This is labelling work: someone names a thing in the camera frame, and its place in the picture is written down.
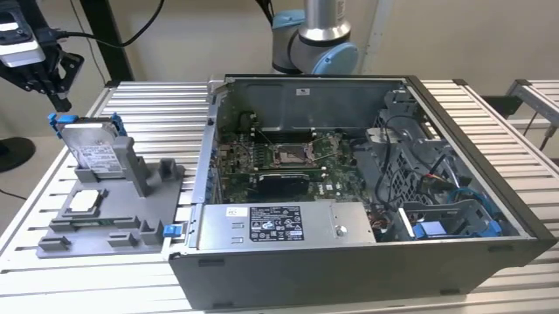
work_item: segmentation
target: metal rail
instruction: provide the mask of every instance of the metal rail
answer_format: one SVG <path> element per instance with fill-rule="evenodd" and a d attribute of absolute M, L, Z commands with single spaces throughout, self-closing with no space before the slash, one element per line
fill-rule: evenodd
<path fill-rule="evenodd" d="M 559 80 L 517 80 L 508 95 L 518 96 L 556 127 L 559 126 Z"/>
<path fill-rule="evenodd" d="M 559 169 L 469 86 L 425 81 L 466 134 L 559 237 Z M 174 157 L 187 168 L 177 220 L 190 217 L 191 187 L 207 103 L 206 83 L 125 82 L 90 112 L 118 111 L 147 161 Z M 75 183 L 65 149 L 0 238 L 0 309 L 6 313 L 183 313 L 191 311 L 161 254 L 41 260 L 37 243 Z M 529 266 L 500 271 L 468 296 L 267 309 L 243 313 L 557 313 L 559 247 Z"/>

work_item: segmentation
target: motherboard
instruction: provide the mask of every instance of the motherboard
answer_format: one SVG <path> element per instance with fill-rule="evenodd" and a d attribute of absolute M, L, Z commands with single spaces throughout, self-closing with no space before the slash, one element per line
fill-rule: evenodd
<path fill-rule="evenodd" d="M 218 164 L 225 203 L 321 199 L 370 203 L 343 132 L 227 133 Z"/>

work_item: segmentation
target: power supply label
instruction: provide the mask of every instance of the power supply label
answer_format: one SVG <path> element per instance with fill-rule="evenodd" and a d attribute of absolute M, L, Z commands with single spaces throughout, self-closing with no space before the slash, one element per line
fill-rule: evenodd
<path fill-rule="evenodd" d="M 250 220 L 254 242 L 305 240 L 299 206 L 251 207 Z"/>

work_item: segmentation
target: gray 3d-printed holder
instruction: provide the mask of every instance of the gray 3d-printed holder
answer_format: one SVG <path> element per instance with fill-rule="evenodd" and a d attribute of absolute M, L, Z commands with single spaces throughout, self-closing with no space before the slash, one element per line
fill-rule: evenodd
<path fill-rule="evenodd" d="M 133 145 L 130 137 L 118 137 L 113 145 L 123 179 L 99 181 L 90 170 L 77 169 L 79 181 L 39 242 L 41 258 L 161 252 L 163 226 L 174 223 L 185 168 L 170 158 L 147 164 Z M 97 190 L 98 199 L 86 211 L 74 211 L 74 197 L 85 190 Z"/>

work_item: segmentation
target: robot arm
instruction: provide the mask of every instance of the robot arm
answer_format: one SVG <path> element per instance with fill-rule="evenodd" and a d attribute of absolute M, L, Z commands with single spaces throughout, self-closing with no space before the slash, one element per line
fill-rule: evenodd
<path fill-rule="evenodd" d="M 73 108 L 67 93 L 85 58 L 62 50 L 37 0 L 0 0 L 0 61 L 3 79 L 46 94 L 57 111 Z"/>
<path fill-rule="evenodd" d="M 305 0 L 305 11 L 279 12 L 273 35 L 273 67 L 279 73 L 353 73 L 359 52 L 349 42 L 346 0 Z"/>

